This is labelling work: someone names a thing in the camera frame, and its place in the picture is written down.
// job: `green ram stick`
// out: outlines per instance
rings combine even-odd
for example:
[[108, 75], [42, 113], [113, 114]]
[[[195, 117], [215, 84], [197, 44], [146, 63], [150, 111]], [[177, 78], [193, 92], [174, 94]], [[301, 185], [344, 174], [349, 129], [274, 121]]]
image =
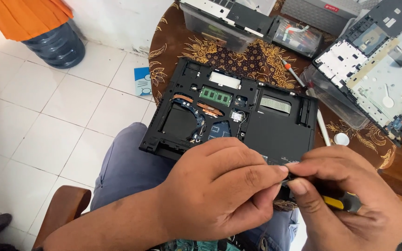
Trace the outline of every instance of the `green ram stick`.
[[231, 105], [231, 101], [232, 101], [232, 94], [227, 94], [225, 92], [217, 91], [215, 89], [211, 89], [206, 86], [203, 86], [200, 97], [223, 104], [227, 107], [229, 107]]

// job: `white bottle cap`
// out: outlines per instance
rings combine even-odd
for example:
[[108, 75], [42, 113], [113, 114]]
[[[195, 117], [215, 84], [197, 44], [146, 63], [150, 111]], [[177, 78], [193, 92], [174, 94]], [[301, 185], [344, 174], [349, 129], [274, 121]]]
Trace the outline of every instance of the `white bottle cap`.
[[348, 145], [350, 144], [350, 139], [346, 134], [338, 133], [335, 135], [335, 143], [336, 145]]

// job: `blue notebook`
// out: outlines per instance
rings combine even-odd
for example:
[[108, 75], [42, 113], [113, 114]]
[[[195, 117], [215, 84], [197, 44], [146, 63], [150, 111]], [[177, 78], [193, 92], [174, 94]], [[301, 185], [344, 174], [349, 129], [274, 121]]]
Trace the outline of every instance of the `blue notebook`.
[[148, 67], [134, 69], [134, 85], [136, 86], [136, 96], [151, 94], [151, 77]]

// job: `water gallon bottle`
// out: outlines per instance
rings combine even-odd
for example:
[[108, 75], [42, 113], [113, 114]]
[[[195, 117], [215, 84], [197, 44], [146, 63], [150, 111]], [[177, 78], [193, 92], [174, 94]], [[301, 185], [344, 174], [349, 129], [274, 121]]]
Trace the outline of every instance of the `water gallon bottle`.
[[29, 40], [21, 41], [48, 65], [67, 69], [85, 56], [85, 46], [68, 23]]

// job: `orange cloth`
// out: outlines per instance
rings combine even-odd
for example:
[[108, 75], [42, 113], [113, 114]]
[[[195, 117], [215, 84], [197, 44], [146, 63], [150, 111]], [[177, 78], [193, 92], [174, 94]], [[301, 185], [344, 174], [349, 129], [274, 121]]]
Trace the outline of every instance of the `orange cloth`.
[[59, 27], [73, 18], [61, 0], [0, 0], [0, 31], [23, 41]]

